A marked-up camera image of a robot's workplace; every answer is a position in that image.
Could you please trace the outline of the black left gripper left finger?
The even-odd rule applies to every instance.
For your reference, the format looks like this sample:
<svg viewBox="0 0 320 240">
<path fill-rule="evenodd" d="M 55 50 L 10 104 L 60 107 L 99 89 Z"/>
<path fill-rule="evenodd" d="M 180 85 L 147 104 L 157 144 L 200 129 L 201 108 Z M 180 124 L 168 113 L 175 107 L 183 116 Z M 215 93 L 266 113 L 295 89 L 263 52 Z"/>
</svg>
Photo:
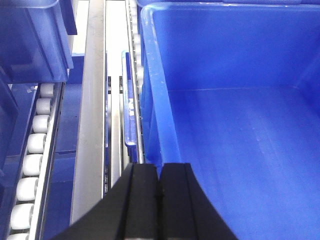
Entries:
<svg viewBox="0 0 320 240">
<path fill-rule="evenodd" d="M 103 199 L 54 239 L 158 239 L 157 183 L 154 165 L 128 164 Z"/>
</svg>

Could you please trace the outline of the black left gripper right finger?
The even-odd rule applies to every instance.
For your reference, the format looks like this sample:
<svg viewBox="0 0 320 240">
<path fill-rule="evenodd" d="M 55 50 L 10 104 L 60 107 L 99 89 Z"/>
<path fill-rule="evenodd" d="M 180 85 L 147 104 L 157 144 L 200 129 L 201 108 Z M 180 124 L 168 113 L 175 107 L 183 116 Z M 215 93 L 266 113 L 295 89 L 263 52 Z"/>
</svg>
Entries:
<svg viewBox="0 0 320 240">
<path fill-rule="evenodd" d="M 189 163 L 166 163 L 159 187 L 159 239 L 237 239 L 203 192 Z"/>
</svg>

